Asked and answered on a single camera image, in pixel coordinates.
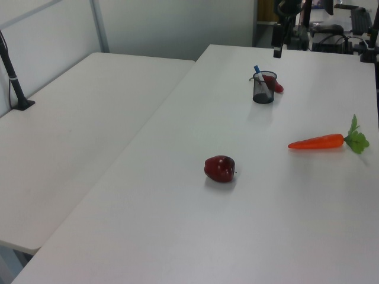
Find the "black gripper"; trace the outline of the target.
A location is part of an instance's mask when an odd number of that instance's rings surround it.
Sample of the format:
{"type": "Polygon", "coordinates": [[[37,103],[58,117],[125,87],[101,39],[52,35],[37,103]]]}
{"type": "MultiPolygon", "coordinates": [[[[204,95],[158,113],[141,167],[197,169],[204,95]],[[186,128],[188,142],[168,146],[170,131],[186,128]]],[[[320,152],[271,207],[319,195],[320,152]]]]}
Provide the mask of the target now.
{"type": "Polygon", "coordinates": [[[274,24],[272,29],[272,47],[274,48],[274,58],[281,58],[282,56],[282,48],[280,48],[282,47],[282,37],[283,26],[281,24],[274,24]]]}

